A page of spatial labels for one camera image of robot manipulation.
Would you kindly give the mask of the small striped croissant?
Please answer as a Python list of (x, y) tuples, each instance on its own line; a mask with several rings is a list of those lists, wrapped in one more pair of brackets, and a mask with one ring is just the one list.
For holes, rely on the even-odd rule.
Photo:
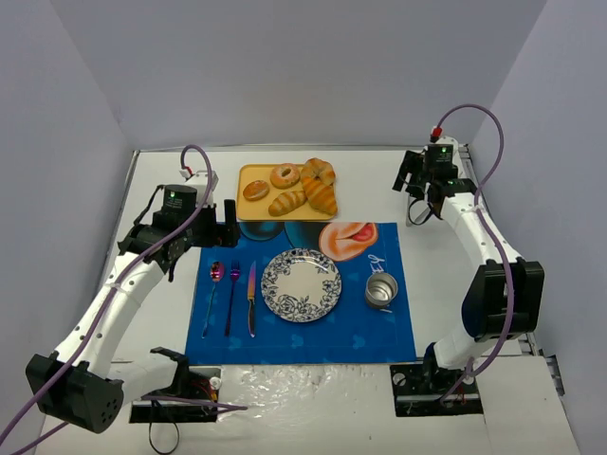
[(301, 207), (306, 200), (303, 191), (284, 191), (270, 203), (267, 211), (273, 217), (283, 216)]

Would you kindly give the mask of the iridescent spoon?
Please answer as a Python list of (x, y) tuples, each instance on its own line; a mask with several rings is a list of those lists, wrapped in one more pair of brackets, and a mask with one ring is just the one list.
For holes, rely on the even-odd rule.
[(221, 282), (224, 275), (225, 275), (225, 266), (221, 262), (218, 262), (218, 261), (214, 262), (210, 269), (210, 278), (212, 280), (212, 291), (211, 291), (211, 294), (209, 297), (207, 312), (206, 312), (206, 316), (205, 316), (205, 320), (204, 320), (204, 326), (203, 326), (203, 330), (201, 333), (202, 338), (205, 338), (207, 336), (209, 324), (210, 324), (210, 317), (211, 317), (211, 312), (212, 312), (212, 305), (213, 305), (215, 290), (216, 290), (217, 284), (219, 284)]

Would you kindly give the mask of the blue printed placemat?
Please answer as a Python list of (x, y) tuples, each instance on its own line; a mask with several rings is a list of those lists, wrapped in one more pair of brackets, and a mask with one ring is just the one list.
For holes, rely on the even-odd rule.
[[(185, 354), (195, 365), (397, 363), (416, 359), (404, 270), (395, 223), (242, 222), (236, 247), (205, 248)], [(289, 249), (320, 251), (337, 266), (340, 299), (323, 318), (288, 322), (272, 313), (261, 293), (262, 274), (275, 256)], [(230, 335), (224, 336), (231, 262), (240, 263), (235, 287)], [(212, 291), (210, 269), (225, 266), (217, 284), (207, 336), (201, 337)], [(248, 273), (256, 262), (255, 329), (248, 332)], [(387, 309), (371, 308), (365, 284), (378, 272), (392, 275), (398, 293)]]

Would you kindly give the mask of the iridescent fork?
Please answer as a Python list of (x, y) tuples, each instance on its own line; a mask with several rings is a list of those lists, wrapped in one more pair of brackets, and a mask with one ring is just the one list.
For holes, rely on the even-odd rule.
[(235, 293), (235, 287), (236, 287), (236, 284), (237, 284), (237, 282), (238, 282), (238, 280), (240, 278), (240, 275), (241, 275), (240, 263), (237, 260), (233, 260), (231, 262), (231, 268), (230, 268), (231, 288), (230, 288), (229, 309), (228, 309), (226, 324), (225, 324), (225, 328), (224, 328), (224, 336), (225, 337), (228, 337), (230, 335), (231, 316), (232, 316), (232, 307), (233, 307), (234, 293)]

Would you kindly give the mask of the blue floral plate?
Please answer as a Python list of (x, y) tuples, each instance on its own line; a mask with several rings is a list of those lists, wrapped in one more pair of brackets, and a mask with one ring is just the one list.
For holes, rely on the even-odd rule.
[(320, 251), (293, 248), (270, 260), (261, 278), (268, 309), (288, 322), (307, 323), (337, 305), (342, 279), (336, 264)]

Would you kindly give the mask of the glazed round bun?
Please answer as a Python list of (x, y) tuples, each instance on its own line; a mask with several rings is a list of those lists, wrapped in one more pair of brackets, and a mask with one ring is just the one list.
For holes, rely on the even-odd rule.
[(258, 201), (265, 198), (269, 190), (269, 184), (265, 180), (254, 180), (244, 187), (242, 194), (248, 201)]

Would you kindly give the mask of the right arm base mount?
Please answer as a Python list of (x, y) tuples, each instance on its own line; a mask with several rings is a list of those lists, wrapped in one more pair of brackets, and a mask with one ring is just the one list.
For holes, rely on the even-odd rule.
[(421, 363), (390, 366), (395, 416), (438, 417), (481, 415), (483, 405), (475, 382), (462, 382), (442, 397), (462, 375), (460, 370), (424, 367)]

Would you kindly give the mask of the large striped croissant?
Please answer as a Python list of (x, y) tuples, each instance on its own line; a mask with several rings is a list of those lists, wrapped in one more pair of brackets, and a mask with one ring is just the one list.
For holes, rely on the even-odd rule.
[(307, 201), (313, 209), (331, 216), (337, 214), (337, 198), (331, 185), (312, 177), (303, 177), (302, 185)]

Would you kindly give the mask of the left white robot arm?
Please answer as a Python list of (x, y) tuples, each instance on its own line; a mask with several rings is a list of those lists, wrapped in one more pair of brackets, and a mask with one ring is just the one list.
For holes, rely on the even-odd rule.
[(140, 360), (112, 362), (146, 297), (172, 279), (177, 261), (193, 247), (234, 247), (240, 236), (236, 203), (214, 204), (196, 188), (168, 185), (151, 224), (137, 223), (119, 243), (106, 282), (73, 331), (51, 355), (34, 355), (26, 377), (39, 410), (94, 433), (106, 431), (120, 409), (145, 396), (182, 401), (194, 378), (188, 357), (156, 347)]

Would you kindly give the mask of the twisted brown bread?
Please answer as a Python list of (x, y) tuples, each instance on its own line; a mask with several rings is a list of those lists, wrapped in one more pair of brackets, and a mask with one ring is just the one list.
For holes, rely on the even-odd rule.
[(301, 179), (306, 177), (320, 180), (324, 185), (332, 186), (336, 181), (333, 166), (322, 159), (313, 157), (308, 159), (300, 172)]

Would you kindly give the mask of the metal cup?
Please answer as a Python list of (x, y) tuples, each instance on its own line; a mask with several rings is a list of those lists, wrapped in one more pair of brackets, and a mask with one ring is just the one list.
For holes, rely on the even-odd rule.
[(372, 274), (366, 284), (364, 298), (366, 303), (374, 309), (387, 309), (398, 293), (395, 278), (385, 272)]

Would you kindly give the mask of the iridescent knife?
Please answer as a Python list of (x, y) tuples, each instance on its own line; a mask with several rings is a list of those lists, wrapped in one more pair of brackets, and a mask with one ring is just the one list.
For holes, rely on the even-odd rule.
[(256, 288), (256, 262), (250, 266), (248, 273), (248, 332), (251, 337), (256, 336), (255, 329), (255, 288)]

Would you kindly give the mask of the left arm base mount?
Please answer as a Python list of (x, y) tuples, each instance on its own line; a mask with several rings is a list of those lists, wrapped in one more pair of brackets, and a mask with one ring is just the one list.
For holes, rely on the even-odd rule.
[[(182, 392), (182, 398), (217, 402), (221, 387), (221, 369), (196, 367)], [(134, 402), (129, 411), (130, 424), (202, 424), (215, 423), (218, 408), (184, 402), (160, 400)]]

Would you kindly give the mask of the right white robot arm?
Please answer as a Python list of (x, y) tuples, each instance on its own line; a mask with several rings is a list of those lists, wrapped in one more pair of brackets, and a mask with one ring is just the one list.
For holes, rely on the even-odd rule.
[(535, 330), (542, 300), (544, 270), (526, 260), (500, 233), (481, 200), (479, 188), (462, 178), (451, 145), (431, 144), (423, 152), (405, 153), (394, 191), (445, 222), (469, 255), (476, 271), (454, 329), (426, 355), (439, 370), (469, 377), (483, 372), (516, 337)]

